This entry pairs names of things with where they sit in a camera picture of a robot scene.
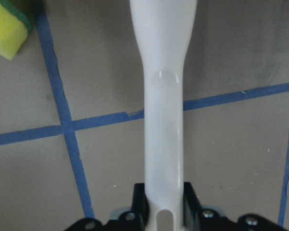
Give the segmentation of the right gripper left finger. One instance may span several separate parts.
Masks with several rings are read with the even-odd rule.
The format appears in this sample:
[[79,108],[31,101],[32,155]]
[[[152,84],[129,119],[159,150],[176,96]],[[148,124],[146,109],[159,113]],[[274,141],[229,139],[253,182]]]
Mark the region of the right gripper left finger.
[[142,217],[149,216],[149,204],[145,194],[144,183],[136,183],[133,188],[131,211]]

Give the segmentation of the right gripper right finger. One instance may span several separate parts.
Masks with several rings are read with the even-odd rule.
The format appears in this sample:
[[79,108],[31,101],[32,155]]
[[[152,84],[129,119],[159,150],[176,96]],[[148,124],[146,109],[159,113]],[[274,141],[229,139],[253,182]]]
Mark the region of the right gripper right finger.
[[195,214],[202,209],[200,201],[196,195],[196,192],[190,182],[184,182],[184,194],[183,194],[183,211],[184,217],[188,214]]

